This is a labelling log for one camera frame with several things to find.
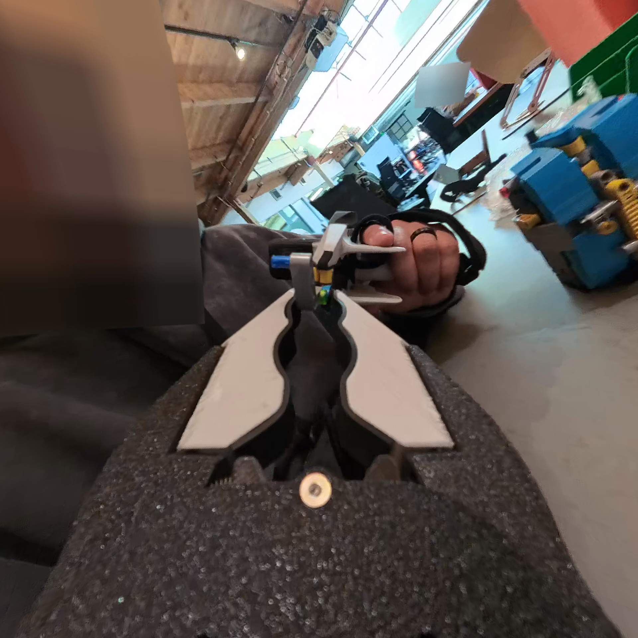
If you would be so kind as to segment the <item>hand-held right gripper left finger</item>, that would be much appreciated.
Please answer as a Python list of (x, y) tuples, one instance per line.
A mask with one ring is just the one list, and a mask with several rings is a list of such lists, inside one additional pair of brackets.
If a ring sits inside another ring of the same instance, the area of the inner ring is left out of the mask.
[(281, 419), (299, 310), (289, 290), (229, 337), (177, 444), (180, 452), (236, 451)]

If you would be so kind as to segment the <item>wooden tilted desk stand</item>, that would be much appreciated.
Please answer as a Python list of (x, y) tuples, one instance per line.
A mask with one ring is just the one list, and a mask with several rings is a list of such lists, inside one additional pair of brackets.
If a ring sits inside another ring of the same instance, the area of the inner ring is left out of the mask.
[[(471, 70), (497, 84), (510, 85), (499, 121), (502, 130), (524, 124), (539, 113), (556, 55), (518, 1), (488, 1), (460, 42), (456, 55)], [(542, 68), (542, 74), (528, 106), (510, 121), (522, 84), (538, 68)]]

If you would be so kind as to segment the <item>black mesh chair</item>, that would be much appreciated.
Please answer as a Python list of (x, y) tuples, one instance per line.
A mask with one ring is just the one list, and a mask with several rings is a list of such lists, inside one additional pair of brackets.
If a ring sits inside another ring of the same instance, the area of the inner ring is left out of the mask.
[(378, 185), (371, 182), (363, 186), (353, 175), (346, 175), (311, 204), (325, 219), (340, 211), (354, 212), (358, 221), (372, 215), (389, 217), (396, 213), (396, 207)]

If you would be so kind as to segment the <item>grey angled beam assembly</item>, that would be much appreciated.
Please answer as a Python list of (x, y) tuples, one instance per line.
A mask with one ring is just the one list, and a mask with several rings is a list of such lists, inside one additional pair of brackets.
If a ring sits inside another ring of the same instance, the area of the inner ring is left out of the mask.
[(291, 283), (299, 310), (315, 310), (318, 298), (314, 263), (310, 252), (296, 250), (290, 254), (271, 255), (270, 274), (275, 279)]

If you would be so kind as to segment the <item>green storage bin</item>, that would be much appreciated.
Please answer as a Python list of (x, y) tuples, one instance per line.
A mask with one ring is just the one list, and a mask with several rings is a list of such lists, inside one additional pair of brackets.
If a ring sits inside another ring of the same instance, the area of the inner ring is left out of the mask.
[(569, 68), (573, 101), (588, 77), (602, 97), (637, 93), (637, 15), (613, 31)]

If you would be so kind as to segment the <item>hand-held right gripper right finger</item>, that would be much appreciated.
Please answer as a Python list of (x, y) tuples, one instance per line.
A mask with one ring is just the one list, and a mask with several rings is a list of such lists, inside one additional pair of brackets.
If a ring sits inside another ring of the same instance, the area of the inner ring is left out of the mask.
[(347, 414), (404, 450), (453, 449), (408, 343), (343, 292), (336, 293), (336, 300), (349, 356), (341, 380)]

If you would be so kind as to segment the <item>blue toy brick robot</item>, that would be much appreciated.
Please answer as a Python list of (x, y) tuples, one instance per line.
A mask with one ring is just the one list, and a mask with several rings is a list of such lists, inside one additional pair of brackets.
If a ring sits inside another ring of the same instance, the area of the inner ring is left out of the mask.
[(580, 290), (637, 280), (637, 94), (603, 98), (531, 143), (502, 189), (526, 240)]

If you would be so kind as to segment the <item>black office chair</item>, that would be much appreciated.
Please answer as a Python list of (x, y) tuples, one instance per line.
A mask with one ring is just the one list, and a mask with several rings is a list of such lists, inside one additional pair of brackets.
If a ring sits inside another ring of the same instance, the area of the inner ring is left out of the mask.
[(425, 108), (417, 120), (420, 129), (434, 139), (445, 155), (449, 155), (467, 139), (463, 128), (455, 127), (453, 119), (433, 107)]

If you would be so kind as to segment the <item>person's left hand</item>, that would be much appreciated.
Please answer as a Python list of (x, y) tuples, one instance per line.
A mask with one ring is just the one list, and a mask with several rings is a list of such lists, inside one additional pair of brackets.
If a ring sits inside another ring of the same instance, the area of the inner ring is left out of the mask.
[(450, 298), (456, 286), (460, 251), (456, 237), (439, 224), (394, 220), (394, 239), (382, 227), (372, 226), (364, 232), (364, 242), (373, 246), (399, 246), (403, 252), (390, 256), (392, 279), (373, 283), (377, 291), (393, 293), (401, 304), (369, 307), (376, 315), (409, 313), (434, 307)]

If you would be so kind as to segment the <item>clear plastic bag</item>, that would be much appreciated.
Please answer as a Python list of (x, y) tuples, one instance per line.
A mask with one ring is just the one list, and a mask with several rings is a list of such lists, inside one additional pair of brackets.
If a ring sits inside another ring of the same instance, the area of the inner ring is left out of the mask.
[(490, 221), (500, 223), (514, 219), (515, 209), (508, 197), (501, 193), (501, 190), (517, 178), (513, 167), (523, 160), (529, 152), (528, 146), (521, 146), (511, 151), (486, 175), (482, 205), (489, 211)]

